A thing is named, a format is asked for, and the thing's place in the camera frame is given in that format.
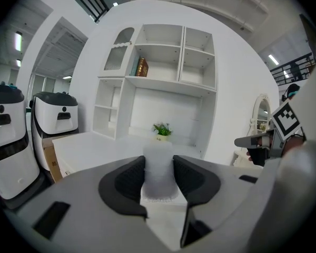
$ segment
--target ceiling light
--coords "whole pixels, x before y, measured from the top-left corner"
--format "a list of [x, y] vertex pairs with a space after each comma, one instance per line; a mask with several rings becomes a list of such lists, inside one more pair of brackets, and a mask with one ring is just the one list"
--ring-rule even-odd
[[288, 73], [287, 73], [285, 70], [283, 71], [283, 74], [284, 74], [284, 76], [285, 76], [286, 79], [289, 78]]
[[22, 33], [17, 31], [15, 33], [15, 48], [19, 52], [21, 51], [21, 41], [22, 41]]
[[278, 65], [279, 64], [279, 62], [278, 61], [276, 61], [276, 59], [274, 58], [274, 56], [273, 55], [268, 55], [268, 57], [275, 63], [275, 65]]

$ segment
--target black slot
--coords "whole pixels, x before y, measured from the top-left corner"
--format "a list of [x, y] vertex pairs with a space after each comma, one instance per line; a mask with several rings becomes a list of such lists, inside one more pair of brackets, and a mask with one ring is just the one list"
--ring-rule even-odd
[[69, 207], [70, 205], [65, 202], [54, 202], [34, 225], [34, 230], [50, 239]]
[[58, 120], [66, 120], [71, 117], [70, 112], [59, 112], [57, 115]]
[[0, 126], [11, 123], [11, 117], [9, 114], [0, 114]]
[[239, 177], [240, 180], [249, 182], [249, 183], [256, 183], [256, 181], [258, 180], [256, 177], [252, 177], [249, 175], [242, 175]]

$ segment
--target white table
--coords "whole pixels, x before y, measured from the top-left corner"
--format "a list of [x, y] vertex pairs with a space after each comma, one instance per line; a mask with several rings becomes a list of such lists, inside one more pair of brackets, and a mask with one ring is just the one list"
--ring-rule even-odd
[[[150, 139], [128, 135], [118, 140], [95, 132], [85, 132], [53, 140], [61, 172], [73, 173], [120, 159], [143, 155], [143, 147]], [[177, 155], [200, 158], [194, 147], [173, 145]]]

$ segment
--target mirror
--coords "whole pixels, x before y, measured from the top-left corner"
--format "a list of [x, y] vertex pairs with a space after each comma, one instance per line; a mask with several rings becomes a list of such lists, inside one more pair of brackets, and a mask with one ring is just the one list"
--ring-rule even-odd
[[[267, 94], [261, 94], [256, 99], [253, 116], [251, 118], [250, 129], [247, 136], [260, 134], [269, 129], [269, 122], [271, 116], [270, 102]], [[233, 165], [236, 167], [245, 168], [262, 168], [261, 166], [254, 165], [253, 162], [248, 160], [246, 155], [247, 149], [241, 148], [235, 150], [234, 153], [238, 156]]]
[[269, 98], [266, 94], [261, 94], [258, 96], [254, 105], [250, 135], [260, 134], [268, 130], [270, 115]]

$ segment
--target arched mirror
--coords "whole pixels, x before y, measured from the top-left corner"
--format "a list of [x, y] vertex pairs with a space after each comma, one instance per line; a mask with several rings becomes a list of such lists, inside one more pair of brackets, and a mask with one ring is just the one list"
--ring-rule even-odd
[[266, 94], [261, 94], [257, 98], [254, 105], [253, 117], [251, 119], [250, 135], [260, 134], [268, 130], [270, 115], [271, 110], [269, 98]]
[[[260, 134], [269, 129], [270, 122], [270, 103], [267, 94], [261, 94], [256, 99], [253, 116], [251, 118], [250, 129], [247, 136]], [[238, 156], [234, 162], [236, 167], [246, 167], [246, 168], [262, 168], [261, 166], [254, 165], [253, 162], [248, 160], [246, 155], [247, 149], [241, 148], [240, 150], [235, 150], [234, 153]]]
[[132, 28], [132, 27], [129, 27], [129, 28], [126, 28], [126, 29], [122, 30], [118, 34], [118, 36], [117, 36], [117, 38], [116, 38], [116, 40], [114, 42], [114, 45], [130, 42], [130, 39], [131, 39], [132, 34], [133, 34], [134, 31], [135, 31], [135, 29]]

